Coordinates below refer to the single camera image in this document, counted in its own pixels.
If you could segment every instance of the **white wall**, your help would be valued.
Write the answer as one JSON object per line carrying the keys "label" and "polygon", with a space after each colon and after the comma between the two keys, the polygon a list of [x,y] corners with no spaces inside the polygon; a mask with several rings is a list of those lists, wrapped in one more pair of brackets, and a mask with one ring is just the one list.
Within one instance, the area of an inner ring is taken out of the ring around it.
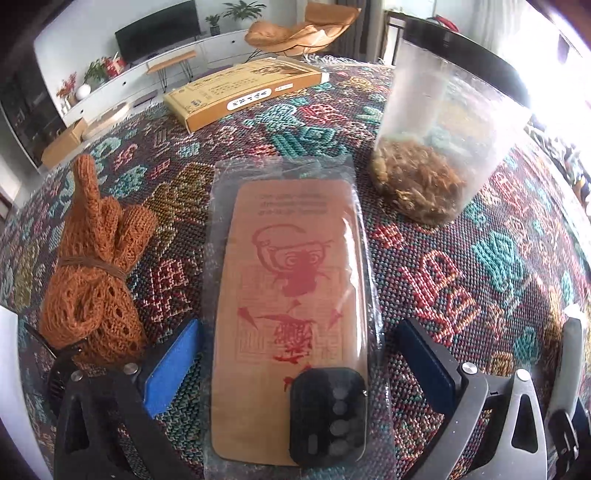
{"label": "white wall", "polygon": [[[208,15],[222,13],[227,7],[220,0],[195,0],[202,32],[209,32]],[[110,57],[117,52],[115,32],[158,10],[180,3],[179,0],[74,0],[35,39],[37,61],[47,90],[56,107],[55,94],[70,73],[76,72],[78,85],[93,60]],[[263,17],[277,23],[296,22],[294,0],[261,0],[269,7]],[[237,30],[230,18],[220,20],[223,33]]]}
{"label": "white wall", "polygon": [[470,30],[477,0],[437,0],[435,14],[454,22],[461,34]]}
{"label": "white wall", "polygon": [[427,18],[433,12],[433,2],[434,0],[384,0],[384,10],[402,10],[407,15]]}

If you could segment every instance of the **white cabinet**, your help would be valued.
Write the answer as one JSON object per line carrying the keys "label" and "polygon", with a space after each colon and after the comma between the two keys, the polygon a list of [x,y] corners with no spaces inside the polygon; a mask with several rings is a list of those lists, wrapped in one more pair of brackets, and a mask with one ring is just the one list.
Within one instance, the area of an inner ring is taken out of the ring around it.
{"label": "white cabinet", "polygon": [[203,42],[202,47],[207,60],[224,60],[253,52],[254,48],[244,41],[245,34],[246,30],[240,30],[213,37],[211,40],[215,41]]}
{"label": "white cabinet", "polygon": [[[246,30],[240,30],[197,40],[131,67],[74,105],[63,116],[64,123],[69,126],[79,118],[84,118],[86,122],[91,123],[100,114],[121,102],[133,102],[153,90],[161,91],[158,74],[148,74],[148,68],[190,50],[195,50],[197,54],[189,59],[194,77],[205,73],[208,69],[244,62],[254,51],[254,48],[244,41],[245,34]],[[169,86],[185,79],[178,64],[166,68],[166,77]]]}

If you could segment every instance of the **cardboard carton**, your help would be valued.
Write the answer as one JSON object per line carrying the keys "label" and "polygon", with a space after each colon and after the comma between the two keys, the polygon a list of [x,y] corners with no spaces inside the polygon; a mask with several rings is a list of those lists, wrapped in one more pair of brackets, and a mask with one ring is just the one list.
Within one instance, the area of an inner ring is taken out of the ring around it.
{"label": "cardboard carton", "polygon": [[81,143],[82,133],[86,130],[86,120],[81,118],[66,128],[59,137],[51,142],[43,151],[41,161],[51,169],[58,165],[66,155]]}
{"label": "cardboard carton", "polygon": [[260,59],[212,73],[164,95],[192,133],[262,100],[327,82],[329,74],[292,59]]}

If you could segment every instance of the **blue gripper pad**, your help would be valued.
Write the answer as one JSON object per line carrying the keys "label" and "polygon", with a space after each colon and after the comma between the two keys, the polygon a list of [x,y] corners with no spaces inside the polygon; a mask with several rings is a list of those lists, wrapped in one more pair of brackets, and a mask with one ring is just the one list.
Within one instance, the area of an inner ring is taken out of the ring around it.
{"label": "blue gripper pad", "polygon": [[398,350],[423,389],[429,405],[437,413],[452,415],[456,411],[452,379],[410,323],[401,322],[397,329]]}
{"label": "blue gripper pad", "polygon": [[154,418],[166,411],[199,353],[199,321],[191,320],[154,368],[144,387],[144,406]]}

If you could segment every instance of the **knitted orange bag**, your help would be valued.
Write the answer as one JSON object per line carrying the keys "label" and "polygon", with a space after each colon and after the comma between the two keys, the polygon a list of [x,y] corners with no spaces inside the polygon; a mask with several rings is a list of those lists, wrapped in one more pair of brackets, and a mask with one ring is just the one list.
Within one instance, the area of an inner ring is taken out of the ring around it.
{"label": "knitted orange bag", "polygon": [[90,155],[79,155],[73,172],[76,190],[40,332],[55,348],[86,339],[79,362],[123,364],[141,356],[146,345],[125,277],[141,258],[157,219],[145,207],[123,210],[113,197],[100,198]]}

